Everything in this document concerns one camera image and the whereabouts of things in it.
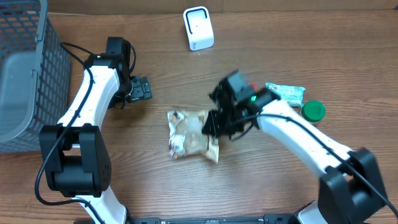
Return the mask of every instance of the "cable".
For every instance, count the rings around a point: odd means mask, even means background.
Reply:
[[[134,54],[134,60],[132,61],[132,65],[130,68],[130,73],[132,73],[132,71],[134,70],[134,68],[136,67],[136,59],[137,59],[137,55],[136,55],[136,50],[134,49],[134,47],[130,44],[130,47],[132,49],[132,53]]]
[[[91,212],[93,213],[93,215],[95,216],[95,218],[96,218],[100,223],[105,224],[105,222],[104,222],[104,221],[101,219],[101,217],[98,215],[97,211],[94,209],[94,207],[91,205],[91,203],[88,202],[88,201],[86,201],[86,200],[83,200],[83,199],[71,199],[71,200],[65,200],[65,201],[61,201],[61,202],[48,202],[48,201],[46,201],[46,200],[44,200],[44,199],[42,198],[42,196],[40,195],[40,192],[39,192],[40,179],[41,179],[41,177],[42,177],[42,175],[43,175],[45,165],[48,163],[48,161],[49,161],[49,159],[50,159],[52,153],[53,153],[54,150],[58,147],[58,145],[60,144],[60,142],[63,140],[63,138],[64,138],[65,135],[67,134],[68,130],[69,130],[70,127],[72,126],[72,124],[75,122],[75,120],[77,119],[77,117],[79,117],[80,111],[81,111],[81,109],[83,108],[83,106],[84,106],[84,104],[85,104],[85,102],[86,102],[88,96],[90,95],[91,89],[93,88],[93,84],[94,84],[93,73],[91,72],[90,68],[87,68],[87,67],[85,66],[84,62],[83,62],[80,58],[78,58],[76,55],[74,55],[73,53],[71,53],[68,49],[66,49],[64,45],[69,45],[69,46],[71,46],[71,47],[75,47],[75,48],[80,49],[80,50],[82,50],[82,51],[84,51],[84,52],[87,52],[87,53],[89,53],[89,54],[93,54],[93,53],[91,53],[90,51],[88,51],[88,50],[86,50],[86,49],[83,49],[83,48],[81,48],[81,47],[79,47],[79,46],[73,45],[73,44],[64,43],[64,42],[63,42],[63,43],[60,43],[60,46],[61,46],[68,54],[70,54],[73,58],[75,58],[76,60],[78,60],[78,61],[83,65],[83,68],[84,68],[84,69],[87,69],[88,73],[90,74],[90,84],[88,85],[88,89],[87,89],[86,95],[83,97],[83,100],[81,101],[79,107],[78,107],[77,110],[75,111],[75,114],[73,115],[72,119],[70,120],[70,122],[68,123],[68,125],[65,127],[65,129],[62,131],[61,135],[58,137],[58,139],[57,139],[57,141],[55,142],[53,148],[51,148],[51,150],[50,150],[48,156],[45,158],[45,160],[44,160],[42,166],[41,166],[40,169],[39,169],[39,173],[37,174],[36,181],[35,181],[35,195],[36,195],[37,200],[39,200],[39,201],[40,201],[42,204],[44,204],[44,205],[50,205],[50,206],[52,206],[52,205],[66,205],[66,204],[69,204],[69,203],[83,203],[83,204],[85,204],[85,207],[88,207],[88,208],[91,210]]]
[[[252,128],[254,127],[254,124],[251,124],[250,127],[248,127],[240,136],[231,139],[232,142],[235,142],[239,139],[241,139],[243,136],[245,136]]]
[[[316,140],[317,143],[319,143],[324,149],[326,149],[332,156],[334,156],[344,166],[346,166],[349,169],[349,171],[351,171],[353,173],[353,175],[358,177],[364,185],[368,186],[375,194],[377,194],[377,196],[380,197],[380,199],[391,209],[391,211],[394,213],[394,215],[398,218],[397,209],[393,206],[393,204],[391,204],[390,201],[388,201],[387,198],[385,198],[385,196],[383,196],[368,180],[366,180],[358,171],[356,171],[356,169],[354,167],[352,167],[347,161],[345,161],[339,155],[337,155],[333,151],[332,148],[328,147],[325,143],[323,143],[316,135],[314,135],[310,130],[308,130],[300,122],[298,122],[290,117],[282,116],[282,115],[278,115],[278,114],[256,114],[256,115],[251,115],[251,116],[247,116],[245,118],[239,119],[239,120],[233,122],[231,126],[235,126],[236,124],[238,124],[242,121],[253,119],[253,118],[258,118],[261,116],[269,117],[269,118],[282,118],[282,119],[285,119],[286,121],[290,121],[290,122],[296,124],[297,126],[299,126],[300,128],[302,128],[307,134],[309,134],[312,138],[314,138],[314,140]]]

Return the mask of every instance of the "green lid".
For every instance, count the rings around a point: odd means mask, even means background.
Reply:
[[[318,122],[325,114],[325,106],[317,100],[308,101],[301,109],[301,115],[309,122]]]

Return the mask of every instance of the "wooden table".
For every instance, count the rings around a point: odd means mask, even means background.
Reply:
[[[389,199],[398,206],[398,13],[396,11],[212,14],[215,45],[189,51],[181,14],[51,16],[60,38],[104,52],[109,36],[137,50],[134,75],[153,99],[109,110],[102,128],[111,186],[134,217],[235,217],[294,212],[317,199],[318,183],[286,147],[257,130],[221,140],[220,162],[168,154],[171,109],[213,106],[207,94],[239,68],[250,82],[304,86],[326,106],[318,127],[377,156]],[[75,51],[79,57],[87,55]],[[71,97],[82,80],[73,61]],[[0,223],[72,223],[79,205],[46,207],[34,196],[40,152],[0,155]],[[42,179],[41,193],[63,199]],[[372,223],[397,223],[383,208]]]

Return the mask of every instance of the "green round object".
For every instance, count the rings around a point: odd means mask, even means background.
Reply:
[[[319,122],[325,114],[325,106],[317,100],[308,101],[301,109],[301,115],[309,122]]]

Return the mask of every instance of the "gray plastic bin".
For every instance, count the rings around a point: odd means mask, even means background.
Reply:
[[[67,110],[71,64],[46,0],[0,1],[0,152],[36,151]]]

